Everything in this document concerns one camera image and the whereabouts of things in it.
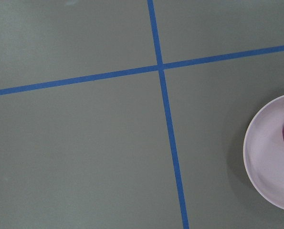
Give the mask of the pink plate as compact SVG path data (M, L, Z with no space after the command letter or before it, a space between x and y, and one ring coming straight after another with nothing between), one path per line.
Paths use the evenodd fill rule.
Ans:
M284 95L263 106L247 127L243 142L246 173L258 193L284 209Z

